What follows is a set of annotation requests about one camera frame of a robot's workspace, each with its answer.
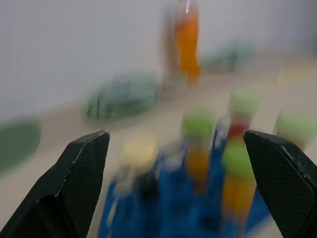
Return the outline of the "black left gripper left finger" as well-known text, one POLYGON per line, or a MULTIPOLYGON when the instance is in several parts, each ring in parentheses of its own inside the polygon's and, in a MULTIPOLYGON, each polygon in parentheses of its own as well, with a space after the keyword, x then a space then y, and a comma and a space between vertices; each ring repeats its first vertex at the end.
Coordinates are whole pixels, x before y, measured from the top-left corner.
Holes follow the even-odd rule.
POLYGON ((33 185, 0 238, 86 238, 100 196, 108 130, 70 142, 33 185))

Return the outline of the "red tube with green cap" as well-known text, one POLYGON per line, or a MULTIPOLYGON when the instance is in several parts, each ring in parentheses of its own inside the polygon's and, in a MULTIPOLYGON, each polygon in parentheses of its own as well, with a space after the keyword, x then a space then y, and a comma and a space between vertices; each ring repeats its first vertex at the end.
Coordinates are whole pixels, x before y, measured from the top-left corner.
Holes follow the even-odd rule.
POLYGON ((227 143, 243 140, 243 132, 250 128, 261 100, 260 92, 255 89, 238 89, 232 92, 229 101, 230 125, 227 143))

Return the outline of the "green round plate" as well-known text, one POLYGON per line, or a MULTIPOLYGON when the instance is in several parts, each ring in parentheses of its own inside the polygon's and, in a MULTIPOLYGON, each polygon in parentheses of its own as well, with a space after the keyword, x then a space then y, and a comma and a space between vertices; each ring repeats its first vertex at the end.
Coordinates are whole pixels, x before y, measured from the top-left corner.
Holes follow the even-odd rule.
POLYGON ((41 125, 34 119, 0 124, 0 176, 34 155, 41 134, 41 125))

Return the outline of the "dark tube with yellow cap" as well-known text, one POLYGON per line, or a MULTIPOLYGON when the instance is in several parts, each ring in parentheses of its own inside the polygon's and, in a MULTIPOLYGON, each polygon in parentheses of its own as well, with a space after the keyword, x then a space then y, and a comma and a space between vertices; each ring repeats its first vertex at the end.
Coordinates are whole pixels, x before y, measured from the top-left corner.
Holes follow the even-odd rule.
POLYGON ((115 177, 116 196, 121 198, 132 192, 137 177, 154 168, 158 151, 157 138, 153 134, 135 134, 126 139, 121 149, 120 167, 115 177))

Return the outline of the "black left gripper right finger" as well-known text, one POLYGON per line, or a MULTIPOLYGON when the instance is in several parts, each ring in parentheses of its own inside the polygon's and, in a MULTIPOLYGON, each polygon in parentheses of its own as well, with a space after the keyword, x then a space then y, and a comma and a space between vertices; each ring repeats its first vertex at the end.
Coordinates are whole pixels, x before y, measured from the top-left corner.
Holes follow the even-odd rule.
POLYGON ((245 130, 258 189, 283 238, 317 238, 317 165, 294 143, 245 130))

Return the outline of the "orange liquid bottle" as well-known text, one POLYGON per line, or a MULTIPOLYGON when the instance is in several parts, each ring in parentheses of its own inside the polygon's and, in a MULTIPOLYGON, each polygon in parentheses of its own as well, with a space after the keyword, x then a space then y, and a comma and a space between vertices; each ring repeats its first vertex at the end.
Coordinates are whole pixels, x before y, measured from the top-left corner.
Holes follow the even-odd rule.
POLYGON ((164 12, 164 53, 170 73, 188 86, 198 84, 200 64, 199 5, 197 0, 173 0, 164 12))

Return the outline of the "orange tube with green cap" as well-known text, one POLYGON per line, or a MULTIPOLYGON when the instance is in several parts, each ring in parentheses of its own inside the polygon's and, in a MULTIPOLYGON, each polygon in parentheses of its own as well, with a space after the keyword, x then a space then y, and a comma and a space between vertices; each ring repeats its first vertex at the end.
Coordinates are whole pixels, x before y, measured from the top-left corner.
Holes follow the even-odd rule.
POLYGON ((208 186, 211 136, 215 113, 207 108, 191 108, 183 115, 182 131, 186 141, 185 168, 194 191, 203 194, 208 186))
POLYGON ((222 165, 222 215, 226 219, 245 223, 257 186, 245 143, 228 143, 222 155, 222 165))

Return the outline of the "blue test tube rack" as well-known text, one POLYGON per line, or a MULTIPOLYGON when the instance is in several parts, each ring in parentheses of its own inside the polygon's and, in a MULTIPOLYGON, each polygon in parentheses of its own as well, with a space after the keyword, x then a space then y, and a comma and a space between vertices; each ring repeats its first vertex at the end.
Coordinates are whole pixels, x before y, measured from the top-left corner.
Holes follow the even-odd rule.
POLYGON ((260 192, 255 190, 245 223, 222 215, 224 168, 222 155, 227 143, 230 113, 215 118, 211 136, 208 186, 194 191, 185 168, 183 135, 163 148, 158 146, 154 168, 137 177, 132 192, 119 198, 113 178, 108 188, 98 238, 236 238, 270 215, 260 192))

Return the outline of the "green checkered bowl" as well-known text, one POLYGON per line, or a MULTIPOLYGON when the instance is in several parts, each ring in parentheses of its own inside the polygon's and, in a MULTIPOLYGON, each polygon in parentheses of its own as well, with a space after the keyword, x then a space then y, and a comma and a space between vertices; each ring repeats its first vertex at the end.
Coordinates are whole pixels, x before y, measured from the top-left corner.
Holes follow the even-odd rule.
POLYGON ((201 58, 201 68, 211 73, 235 72, 248 67, 254 55, 255 47, 252 44, 227 44, 216 52, 205 53, 201 58))
POLYGON ((85 118, 94 122, 115 122, 139 116, 157 105, 160 90, 161 83, 153 73, 117 75, 87 101, 85 118))

